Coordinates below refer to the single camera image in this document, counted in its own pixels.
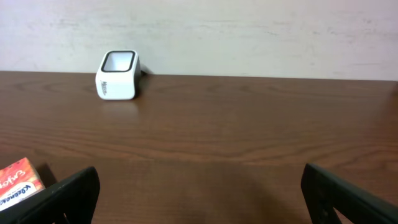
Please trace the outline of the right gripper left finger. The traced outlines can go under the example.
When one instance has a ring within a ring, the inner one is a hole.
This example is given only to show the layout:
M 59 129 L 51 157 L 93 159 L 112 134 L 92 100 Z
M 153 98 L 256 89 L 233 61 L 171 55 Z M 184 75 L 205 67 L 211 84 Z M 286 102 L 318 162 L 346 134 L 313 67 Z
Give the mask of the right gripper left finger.
M 49 188 L 3 210 L 2 224 L 90 224 L 100 192 L 94 167 L 87 167 Z

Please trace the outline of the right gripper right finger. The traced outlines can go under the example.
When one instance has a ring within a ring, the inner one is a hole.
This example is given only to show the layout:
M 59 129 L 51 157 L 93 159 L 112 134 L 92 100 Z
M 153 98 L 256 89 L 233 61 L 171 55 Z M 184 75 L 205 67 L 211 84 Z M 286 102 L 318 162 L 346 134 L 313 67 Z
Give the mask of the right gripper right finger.
M 313 223 L 341 223 L 336 211 L 352 223 L 397 223 L 395 205 L 315 164 L 305 165 L 301 189 Z

